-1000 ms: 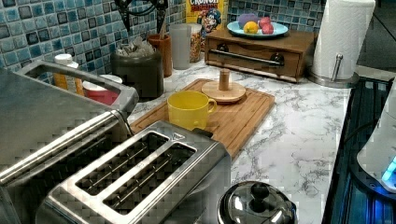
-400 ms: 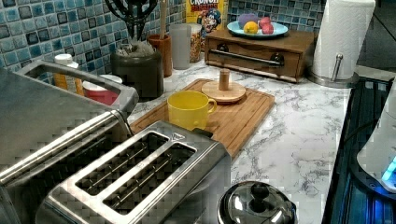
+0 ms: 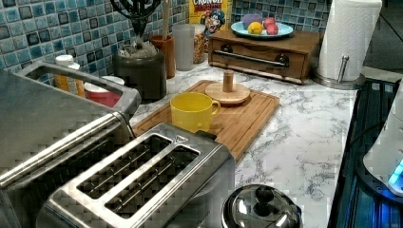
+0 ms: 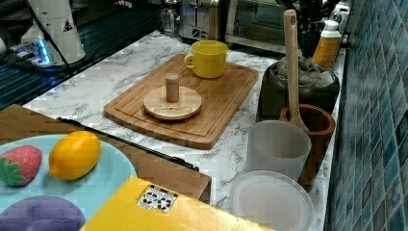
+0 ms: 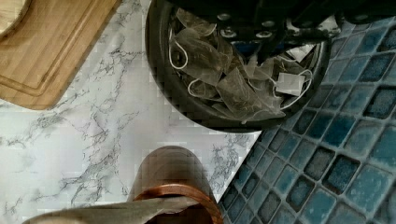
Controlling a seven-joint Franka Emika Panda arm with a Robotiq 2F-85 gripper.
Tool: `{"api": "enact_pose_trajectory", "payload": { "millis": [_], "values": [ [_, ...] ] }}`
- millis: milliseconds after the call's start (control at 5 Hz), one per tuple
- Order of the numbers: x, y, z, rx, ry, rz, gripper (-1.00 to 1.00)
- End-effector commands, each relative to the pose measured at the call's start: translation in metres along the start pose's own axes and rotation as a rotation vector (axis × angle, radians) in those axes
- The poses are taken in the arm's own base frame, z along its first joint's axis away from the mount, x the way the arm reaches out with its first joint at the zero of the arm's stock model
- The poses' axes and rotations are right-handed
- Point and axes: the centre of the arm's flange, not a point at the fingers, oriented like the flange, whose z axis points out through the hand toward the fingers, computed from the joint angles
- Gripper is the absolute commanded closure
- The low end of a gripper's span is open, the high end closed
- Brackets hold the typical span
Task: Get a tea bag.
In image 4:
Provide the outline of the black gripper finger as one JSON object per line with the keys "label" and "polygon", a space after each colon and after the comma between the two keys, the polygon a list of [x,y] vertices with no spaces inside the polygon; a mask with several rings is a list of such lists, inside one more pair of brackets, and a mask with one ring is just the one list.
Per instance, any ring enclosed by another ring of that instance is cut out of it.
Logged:
{"label": "black gripper finger", "polygon": [[311,58],[317,49],[323,21],[300,22],[298,24],[298,45],[304,58]]}

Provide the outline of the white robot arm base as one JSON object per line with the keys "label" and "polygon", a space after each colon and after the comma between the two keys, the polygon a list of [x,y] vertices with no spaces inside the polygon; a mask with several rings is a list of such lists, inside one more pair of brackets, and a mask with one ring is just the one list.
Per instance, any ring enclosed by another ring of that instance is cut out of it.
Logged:
{"label": "white robot arm base", "polygon": [[69,0],[25,0],[32,26],[11,50],[40,68],[71,67],[87,53],[74,24]]}

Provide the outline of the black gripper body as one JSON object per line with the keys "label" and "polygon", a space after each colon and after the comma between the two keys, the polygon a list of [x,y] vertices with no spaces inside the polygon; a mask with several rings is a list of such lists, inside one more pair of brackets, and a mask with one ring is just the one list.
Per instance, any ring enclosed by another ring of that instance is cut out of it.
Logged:
{"label": "black gripper body", "polygon": [[287,10],[295,10],[300,22],[320,21],[328,17],[340,0],[276,0]]}

